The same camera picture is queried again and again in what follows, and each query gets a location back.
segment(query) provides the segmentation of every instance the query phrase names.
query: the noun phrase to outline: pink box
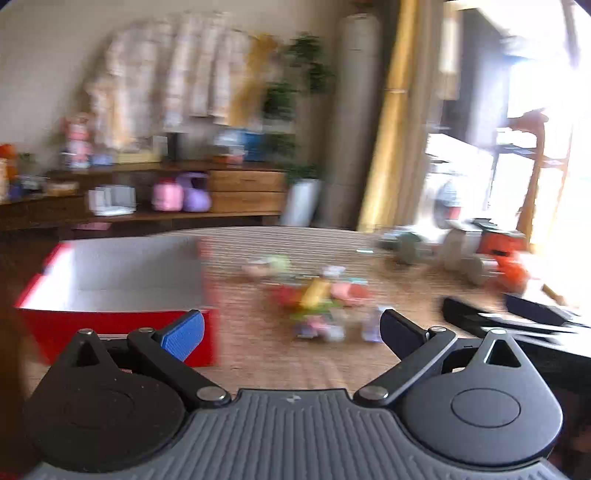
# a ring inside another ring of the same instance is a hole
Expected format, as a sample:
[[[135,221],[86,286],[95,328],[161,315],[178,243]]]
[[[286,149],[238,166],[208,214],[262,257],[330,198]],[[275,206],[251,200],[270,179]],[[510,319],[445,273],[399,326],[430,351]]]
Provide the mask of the pink box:
[[[15,307],[49,363],[81,328],[124,338],[199,309],[205,334],[185,363],[213,365],[219,312],[203,264],[205,245],[203,238],[176,235],[61,242]]]

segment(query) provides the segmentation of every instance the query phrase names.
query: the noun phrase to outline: purple toy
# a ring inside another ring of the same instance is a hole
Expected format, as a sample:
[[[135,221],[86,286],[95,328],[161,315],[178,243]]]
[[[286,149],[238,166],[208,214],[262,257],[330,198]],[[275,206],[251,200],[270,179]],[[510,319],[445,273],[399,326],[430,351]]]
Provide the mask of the purple toy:
[[[186,212],[207,212],[212,199],[207,192],[207,175],[187,172],[177,177],[177,183],[184,190],[183,210]]]

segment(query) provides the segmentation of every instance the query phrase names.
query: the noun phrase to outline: wall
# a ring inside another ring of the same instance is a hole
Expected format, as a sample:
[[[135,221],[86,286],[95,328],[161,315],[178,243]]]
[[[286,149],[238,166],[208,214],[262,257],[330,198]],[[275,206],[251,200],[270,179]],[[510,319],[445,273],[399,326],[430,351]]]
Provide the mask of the wall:
[[[348,0],[12,0],[0,11],[0,144],[57,161],[59,122],[84,108],[90,78],[111,34],[135,20],[169,13],[229,11],[247,31],[289,39],[300,31],[322,37],[334,65],[337,25]],[[313,115],[312,160],[322,161],[330,96]]]

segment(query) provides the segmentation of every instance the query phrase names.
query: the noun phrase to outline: yellow fabric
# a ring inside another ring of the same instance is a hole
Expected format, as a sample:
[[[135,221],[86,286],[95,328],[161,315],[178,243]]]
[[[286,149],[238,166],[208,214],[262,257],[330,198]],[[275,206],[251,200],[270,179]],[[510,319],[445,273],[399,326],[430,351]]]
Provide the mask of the yellow fabric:
[[[390,223],[400,183],[399,152],[404,140],[404,118],[413,66],[418,0],[401,0],[397,37],[379,123],[378,139],[363,198],[358,230],[372,232]]]
[[[266,88],[266,75],[271,54],[278,43],[270,35],[252,39],[246,61],[245,80],[230,103],[228,124],[233,127],[248,127],[253,117],[260,115]]]

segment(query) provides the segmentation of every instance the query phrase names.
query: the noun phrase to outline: gray gripper base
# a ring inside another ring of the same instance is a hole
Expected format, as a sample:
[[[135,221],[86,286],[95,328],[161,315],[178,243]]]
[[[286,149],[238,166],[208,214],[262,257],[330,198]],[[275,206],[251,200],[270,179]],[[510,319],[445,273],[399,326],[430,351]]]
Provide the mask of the gray gripper base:
[[[29,480],[218,479],[550,480],[546,461],[512,472],[476,472],[433,459],[394,415],[351,402],[345,390],[241,390],[218,410],[198,410],[181,438],[142,465],[103,474],[42,464]]]

